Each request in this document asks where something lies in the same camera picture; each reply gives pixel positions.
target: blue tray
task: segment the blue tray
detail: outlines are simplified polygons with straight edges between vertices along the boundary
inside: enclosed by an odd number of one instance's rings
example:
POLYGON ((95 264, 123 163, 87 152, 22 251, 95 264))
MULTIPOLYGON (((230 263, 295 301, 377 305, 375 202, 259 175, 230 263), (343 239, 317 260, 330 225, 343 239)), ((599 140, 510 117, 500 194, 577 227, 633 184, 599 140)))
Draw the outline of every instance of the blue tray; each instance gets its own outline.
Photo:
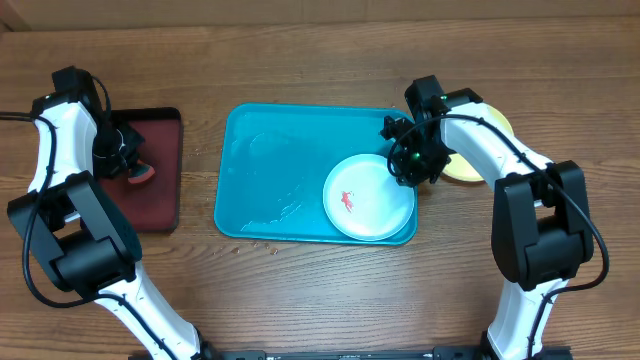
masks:
POLYGON ((325 179, 357 154, 387 156, 379 135, 395 109, 247 103, 227 119, 214 221, 232 237, 335 244, 402 245, 418 228, 418 202, 407 225, 381 241, 338 231, 322 204, 325 179))

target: yellow plate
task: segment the yellow plate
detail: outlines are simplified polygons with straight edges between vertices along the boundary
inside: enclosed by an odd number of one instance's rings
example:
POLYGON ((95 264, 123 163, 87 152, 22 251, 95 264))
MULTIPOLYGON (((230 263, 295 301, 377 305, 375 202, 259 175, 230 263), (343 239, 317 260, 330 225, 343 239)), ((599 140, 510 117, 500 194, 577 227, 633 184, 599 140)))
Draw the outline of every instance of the yellow plate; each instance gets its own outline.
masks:
MULTIPOLYGON (((513 128, 511 124, 509 124, 509 120, 507 120, 502 113, 496 109, 494 109, 491 105, 489 106, 489 112, 493 115, 498 122, 504 126, 504 128, 513 135, 513 128)), ((469 181, 469 182, 477 182, 482 181, 482 176, 478 174, 477 171, 469 164, 467 160, 465 160, 459 154, 453 154, 450 156, 451 162, 444 167, 442 171, 445 175, 452 177, 456 180, 460 181, 469 181)))

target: wooden table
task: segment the wooden table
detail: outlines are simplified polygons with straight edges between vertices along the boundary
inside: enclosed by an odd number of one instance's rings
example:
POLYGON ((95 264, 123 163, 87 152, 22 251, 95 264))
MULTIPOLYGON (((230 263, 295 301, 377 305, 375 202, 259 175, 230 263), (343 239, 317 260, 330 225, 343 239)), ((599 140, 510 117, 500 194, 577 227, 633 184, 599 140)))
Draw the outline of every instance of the wooden table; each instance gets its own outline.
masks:
MULTIPOLYGON (((175 106, 185 135, 180 226, 141 236, 167 300, 223 350, 425 349, 474 344, 502 276, 491 254, 492 194, 440 180, 420 189, 420 230, 399 248, 230 239, 213 219, 225 120, 248 101, 397 107, 411 80, 437 74, 500 109, 516 135, 585 171, 592 217, 611 253, 599 288, 563 295, 547 344, 578 359, 640 351, 640 18, 440 21, 5 33, 0 109, 27 111, 74 64, 99 76, 115 108, 175 106), (239 253, 232 250, 239 248, 239 253)), ((0 203, 24 194, 38 137, 0 124, 0 203)), ((0 357, 123 359, 141 350, 88 305, 53 310, 28 293, 21 241, 0 217, 0 357)), ((599 253, 577 284, 600 270, 599 253)), ((60 294, 33 266, 37 284, 60 294)))

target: red sticker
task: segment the red sticker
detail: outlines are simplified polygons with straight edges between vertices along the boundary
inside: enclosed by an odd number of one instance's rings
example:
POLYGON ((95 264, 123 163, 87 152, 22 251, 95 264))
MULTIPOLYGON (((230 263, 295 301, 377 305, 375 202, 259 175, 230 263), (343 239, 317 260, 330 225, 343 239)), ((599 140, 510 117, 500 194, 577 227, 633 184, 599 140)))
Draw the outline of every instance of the red sticker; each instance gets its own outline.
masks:
POLYGON ((344 207, 347 208, 348 212, 351 212, 351 209, 353 209, 353 203, 351 202, 351 199, 349 199, 349 195, 353 196, 353 193, 351 191, 349 192, 342 192, 342 201, 344 203, 344 207))

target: white plate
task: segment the white plate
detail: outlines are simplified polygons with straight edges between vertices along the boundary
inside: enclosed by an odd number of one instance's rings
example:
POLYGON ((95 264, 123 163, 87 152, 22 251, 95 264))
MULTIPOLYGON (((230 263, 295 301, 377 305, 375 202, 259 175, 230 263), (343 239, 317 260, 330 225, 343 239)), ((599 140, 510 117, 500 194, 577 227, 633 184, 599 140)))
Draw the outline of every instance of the white plate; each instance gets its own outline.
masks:
POLYGON ((413 188, 400 186, 387 170, 387 159, 362 154, 343 160, 327 177, 324 210, 345 235, 364 241, 393 236, 409 221, 413 188))

